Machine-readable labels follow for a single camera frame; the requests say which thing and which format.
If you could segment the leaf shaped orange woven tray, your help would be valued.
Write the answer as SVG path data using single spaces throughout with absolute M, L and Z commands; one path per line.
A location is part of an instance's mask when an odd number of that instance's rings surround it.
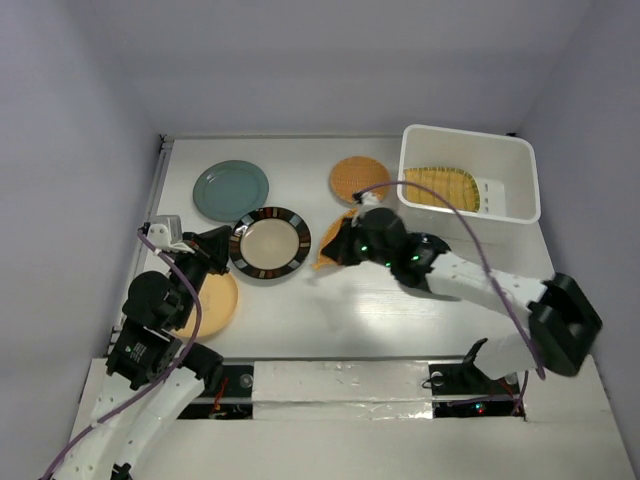
M 351 220 L 356 214 L 358 209 L 351 208 L 346 211 L 343 215 L 337 218 L 327 229 L 323 238 L 320 241 L 320 245 L 318 247 L 318 254 L 316 262 L 312 265 L 312 268 L 317 271 L 322 268 L 337 266 L 337 263 L 329 258 L 328 256 L 322 253 L 322 250 L 329 245 L 338 235 L 339 230 L 342 226 L 342 222 L 346 219 Z

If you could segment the plain orange round plate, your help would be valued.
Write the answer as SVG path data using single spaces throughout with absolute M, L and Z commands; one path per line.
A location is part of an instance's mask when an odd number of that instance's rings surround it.
M 202 320 L 197 338 L 222 331 L 232 320 L 238 304 L 238 286 L 231 273 L 209 274 L 199 292 Z

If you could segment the yellow green woven bamboo tray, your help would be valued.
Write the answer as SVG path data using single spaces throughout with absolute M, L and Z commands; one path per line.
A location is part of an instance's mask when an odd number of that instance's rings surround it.
M 468 172 L 449 167 L 420 167 L 404 170 L 408 182 L 436 192 L 456 209 L 476 213 L 481 199 L 477 183 Z

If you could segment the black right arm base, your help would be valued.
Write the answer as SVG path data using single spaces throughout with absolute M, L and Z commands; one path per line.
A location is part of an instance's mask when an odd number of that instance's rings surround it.
M 522 392 L 528 374 L 524 385 L 516 373 L 497 379 L 487 377 L 474 363 L 486 342 L 486 338 L 478 340 L 459 363 L 429 365 L 420 386 L 434 396 L 436 418 L 525 417 Z

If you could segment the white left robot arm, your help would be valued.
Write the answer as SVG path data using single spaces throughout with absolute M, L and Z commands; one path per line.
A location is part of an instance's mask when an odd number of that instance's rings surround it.
M 223 358 L 177 337 L 188 319 L 203 319 L 199 292 L 209 275 L 224 276 L 230 232 L 184 232 L 178 216 L 158 216 L 138 239 L 169 273 L 145 271 L 130 283 L 124 321 L 88 425 L 44 473 L 47 479 L 133 479 L 180 413 L 221 383 Z

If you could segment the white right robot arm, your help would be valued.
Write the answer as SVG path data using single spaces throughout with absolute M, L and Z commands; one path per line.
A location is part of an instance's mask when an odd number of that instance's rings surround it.
M 344 221 L 324 253 L 336 268 L 281 278 L 239 260 L 239 306 L 212 345 L 234 359 L 458 358 L 482 392 L 512 373 L 577 375 L 602 327 L 573 278 L 493 270 L 387 208 Z

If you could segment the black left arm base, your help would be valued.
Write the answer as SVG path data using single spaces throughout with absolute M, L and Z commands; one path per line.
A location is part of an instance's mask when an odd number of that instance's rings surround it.
M 219 384 L 193 400 L 179 420 L 250 420 L 253 418 L 254 364 L 225 364 Z

